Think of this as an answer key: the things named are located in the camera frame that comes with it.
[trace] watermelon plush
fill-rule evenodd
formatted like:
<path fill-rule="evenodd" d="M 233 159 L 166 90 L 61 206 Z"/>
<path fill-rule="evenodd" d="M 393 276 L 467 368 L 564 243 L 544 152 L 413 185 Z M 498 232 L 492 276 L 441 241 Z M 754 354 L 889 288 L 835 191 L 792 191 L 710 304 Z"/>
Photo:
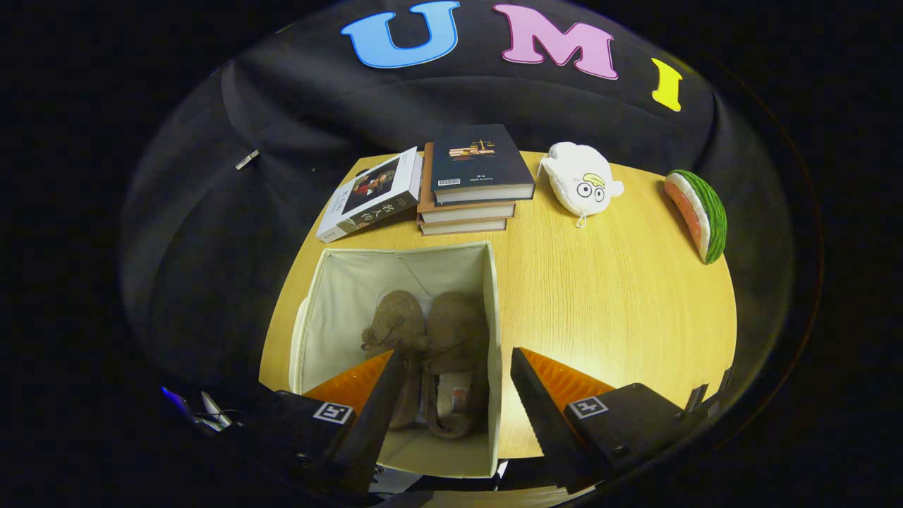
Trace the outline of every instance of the watermelon plush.
<path fill-rule="evenodd" d="M 665 192 L 684 216 L 703 263 L 717 261 L 728 237 L 728 216 L 718 194 L 696 174 L 679 169 L 666 176 Z"/>

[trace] letter m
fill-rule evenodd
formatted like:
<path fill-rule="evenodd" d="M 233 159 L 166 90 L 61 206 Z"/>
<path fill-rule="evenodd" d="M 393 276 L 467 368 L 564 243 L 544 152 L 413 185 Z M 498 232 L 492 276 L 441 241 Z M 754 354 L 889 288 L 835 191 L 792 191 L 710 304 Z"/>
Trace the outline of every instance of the letter m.
<path fill-rule="evenodd" d="M 614 37 L 609 33 L 583 23 L 575 23 L 567 32 L 561 33 L 534 9 L 506 4 L 492 8 L 507 17 L 511 28 L 511 49 L 502 53 L 505 60 L 542 63 L 545 58 L 536 52 L 536 40 L 557 65 L 564 65 L 577 50 L 581 50 L 581 58 L 573 64 L 574 67 L 606 80 L 618 78 L 611 63 L 610 42 Z"/>

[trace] slipper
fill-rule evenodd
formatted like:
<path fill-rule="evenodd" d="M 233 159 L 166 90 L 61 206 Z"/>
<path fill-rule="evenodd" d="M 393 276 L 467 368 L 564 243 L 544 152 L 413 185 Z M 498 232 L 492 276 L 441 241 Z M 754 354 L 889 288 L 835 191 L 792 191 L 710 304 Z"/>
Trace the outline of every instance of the slipper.
<path fill-rule="evenodd" d="M 414 345 L 424 343 L 424 325 L 424 311 L 417 299 L 407 291 L 398 290 L 383 297 L 373 324 L 361 333 L 360 349 L 366 352 L 368 360 L 392 349 L 405 357 L 405 383 L 389 422 L 390 429 L 407 427 L 417 418 L 420 359 Z"/>
<path fill-rule="evenodd" d="M 485 420 L 489 404 L 486 315 L 461 293 L 433 301 L 426 322 L 420 396 L 426 425 L 435 436 L 466 436 Z"/>

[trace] yellow letter i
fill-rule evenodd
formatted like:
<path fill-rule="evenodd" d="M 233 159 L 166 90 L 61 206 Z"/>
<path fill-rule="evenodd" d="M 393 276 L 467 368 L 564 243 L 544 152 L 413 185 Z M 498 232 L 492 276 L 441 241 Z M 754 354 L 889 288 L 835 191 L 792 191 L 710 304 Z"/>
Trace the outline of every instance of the yellow letter i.
<path fill-rule="evenodd" d="M 655 99 L 657 103 L 666 108 L 680 111 L 680 103 L 677 102 L 677 92 L 678 85 L 683 77 L 663 61 L 654 58 L 652 63 L 658 67 L 658 89 L 652 92 L 652 99 Z"/>

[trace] blue letter u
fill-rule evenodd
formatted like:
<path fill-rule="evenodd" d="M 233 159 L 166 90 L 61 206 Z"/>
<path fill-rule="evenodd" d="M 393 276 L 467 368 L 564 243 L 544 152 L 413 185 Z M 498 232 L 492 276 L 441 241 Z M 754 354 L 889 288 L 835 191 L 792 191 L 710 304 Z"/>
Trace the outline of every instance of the blue letter u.
<path fill-rule="evenodd" d="M 351 37 L 354 52 L 370 67 L 392 69 L 427 63 L 448 54 L 458 43 L 452 9 L 460 5 L 458 2 L 427 2 L 411 7 L 412 13 L 424 15 L 426 28 L 430 31 L 430 40 L 414 48 L 399 48 L 392 43 L 389 20 L 395 13 L 373 14 L 357 20 L 342 28 L 341 34 Z"/>

